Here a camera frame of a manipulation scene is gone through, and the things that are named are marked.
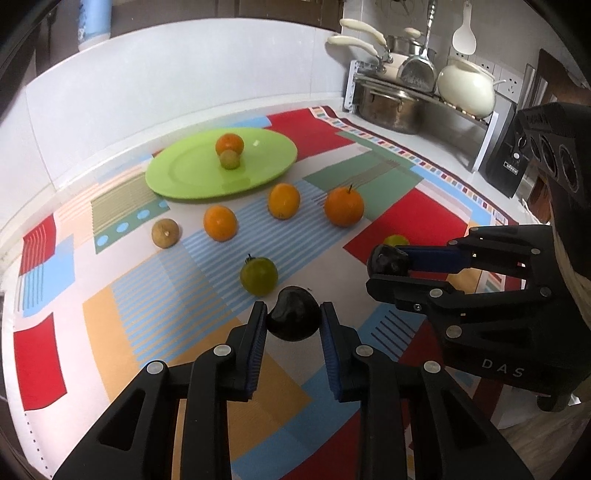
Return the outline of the metal dish rack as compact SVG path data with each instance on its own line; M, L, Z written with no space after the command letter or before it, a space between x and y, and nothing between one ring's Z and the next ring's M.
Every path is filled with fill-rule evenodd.
M478 171L484 163L487 151L491 146L495 129L499 121L499 113L493 112L484 119L476 119L466 112L445 102L437 95L427 95L414 91L410 88L397 85L377 77L376 67L370 63L360 60L353 60L349 64L348 80L342 109L346 112L356 111L356 84L368 83L379 89L390 90L400 89L408 95L425 102L424 122L421 130L416 135L439 134L443 140L451 145L464 147L465 140L460 138L462 133L476 135L476 142L479 144L475 155L465 161L466 168L471 172Z

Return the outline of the green plate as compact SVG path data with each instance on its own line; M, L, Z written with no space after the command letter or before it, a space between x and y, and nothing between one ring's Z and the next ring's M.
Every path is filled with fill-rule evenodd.
M225 134L243 141L240 164L225 169L215 144ZM145 172L156 194L177 200L205 200L235 195L262 186L286 173L297 160L297 146L275 131L229 127L202 131L158 153Z

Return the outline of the colourful patchwork mat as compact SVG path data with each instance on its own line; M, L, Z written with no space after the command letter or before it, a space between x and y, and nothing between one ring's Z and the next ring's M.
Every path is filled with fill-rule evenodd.
M280 286L331 301L342 322L397 359L428 348L422 318L377 304L365 290L370 249L391 234L441 245L470 228L514 223L514 206L489 199L442 164L417 155L324 107L252 119L297 146L284 182L301 194L294 218L267 210L266 189L224 200L238 233L216 242L204 231L207 203L153 194L148 156L90 181L24 236L5 278L3 360L11 420L21 452L52 477L109 404L152 360L189 362L245 323L253 297L242 287L245 258L266 257ZM352 185L365 212L352 227L325 216L332 189ZM180 229L160 249L164 218Z

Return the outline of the small yellow-green fruit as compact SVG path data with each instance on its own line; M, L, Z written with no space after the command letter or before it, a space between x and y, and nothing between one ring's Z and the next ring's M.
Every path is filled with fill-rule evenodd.
M404 236L400 234L394 234L386 237L383 241L384 245L398 247L398 246L407 246L410 244L410 241Z

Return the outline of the yellow-green lemon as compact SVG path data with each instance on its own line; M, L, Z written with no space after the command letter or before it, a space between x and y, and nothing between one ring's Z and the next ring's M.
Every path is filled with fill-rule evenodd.
M218 156L221 167L225 170L235 170L240 166L240 155L235 150L224 150Z

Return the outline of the dark avocado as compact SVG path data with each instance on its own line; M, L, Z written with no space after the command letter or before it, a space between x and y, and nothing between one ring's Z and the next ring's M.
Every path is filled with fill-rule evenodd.
M311 337L321 326L320 305L308 290L287 286L280 290L273 310L267 314L266 329L287 342L299 342Z

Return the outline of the white wall sockets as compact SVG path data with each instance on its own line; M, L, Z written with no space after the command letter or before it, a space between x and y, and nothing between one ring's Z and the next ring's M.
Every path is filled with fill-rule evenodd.
M515 72L509 67L494 63L478 55L464 55L458 52L453 46L449 49L449 55L453 58L464 58L491 73L496 81L495 91L506 99L518 103L523 87L522 73Z

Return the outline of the large orange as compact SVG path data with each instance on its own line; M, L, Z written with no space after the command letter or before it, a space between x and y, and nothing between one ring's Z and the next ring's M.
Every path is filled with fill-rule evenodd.
M224 133L219 137L215 142L215 152L218 156L220 156L225 151L233 151L235 154L242 154L243 148L245 148L245 143L242 140L242 137L235 133Z

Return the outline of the green tomato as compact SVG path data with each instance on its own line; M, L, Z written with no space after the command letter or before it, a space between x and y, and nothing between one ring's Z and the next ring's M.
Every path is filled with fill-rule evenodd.
M276 288L279 271L269 258L249 255L240 270L239 280L247 292L256 297L264 297Z

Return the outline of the cream kettle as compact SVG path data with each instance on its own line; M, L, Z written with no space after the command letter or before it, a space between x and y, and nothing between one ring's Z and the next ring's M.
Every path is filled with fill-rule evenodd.
M439 73L437 89L441 98L476 119L491 115L495 108L495 87L504 83L484 68L454 58Z

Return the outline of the black knife block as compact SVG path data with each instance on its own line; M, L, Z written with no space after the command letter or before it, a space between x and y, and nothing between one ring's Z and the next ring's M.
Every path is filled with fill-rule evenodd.
M509 106L506 113L499 115L501 130L488 159L484 162L485 180L508 198L516 194L529 164L525 154L528 140L518 121L517 113L531 105L536 73L536 68L531 64L525 66L518 103L500 95L509 102Z

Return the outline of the orange with stem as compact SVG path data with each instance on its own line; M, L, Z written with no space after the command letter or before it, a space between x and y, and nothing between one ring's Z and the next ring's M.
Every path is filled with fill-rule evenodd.
M365 203L352 185L342 186L329 192L325 198L324 210L332 225L352 227L362 219Z

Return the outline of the white rice spoon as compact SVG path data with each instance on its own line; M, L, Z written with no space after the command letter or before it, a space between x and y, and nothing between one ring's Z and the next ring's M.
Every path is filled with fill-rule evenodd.
M454 32L452 37L452 46L460 54L471 56L476 52L477 39L472 30L472 10L470 1L463 4L463 19L460 27Z

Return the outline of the dark wooden window frame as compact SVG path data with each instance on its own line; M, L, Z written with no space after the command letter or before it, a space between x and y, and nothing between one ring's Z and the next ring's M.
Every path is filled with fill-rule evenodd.
M113 1L111 34L204 18L256 18L338 30L342 1ZM46 69L78 51L80 3L61 1L41 22L37 63Z

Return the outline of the orange middle of row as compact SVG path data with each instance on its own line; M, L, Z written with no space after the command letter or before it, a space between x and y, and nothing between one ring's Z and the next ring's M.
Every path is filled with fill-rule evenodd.
M301 205L301 194L294 185L276 184L267 198L270 215L279 220L293 218Z

